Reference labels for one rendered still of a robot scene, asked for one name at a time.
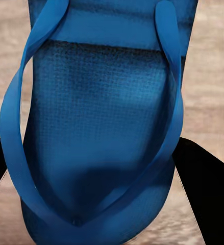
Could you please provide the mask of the sandal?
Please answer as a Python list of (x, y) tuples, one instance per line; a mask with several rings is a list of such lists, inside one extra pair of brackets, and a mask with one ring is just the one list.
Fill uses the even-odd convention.
[[(28, 0), (0, 139), (38, 245), (121, 245), (161, 211), (182, 132), (198, 0)], [(23, 71), (33, 89), (23, 144)]]

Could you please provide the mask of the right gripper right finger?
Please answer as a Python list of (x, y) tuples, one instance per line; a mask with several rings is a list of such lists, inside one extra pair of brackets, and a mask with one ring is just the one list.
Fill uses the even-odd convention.
[(224, 163), (182, 137), (172, 158), (206, 245), (224, 245)]

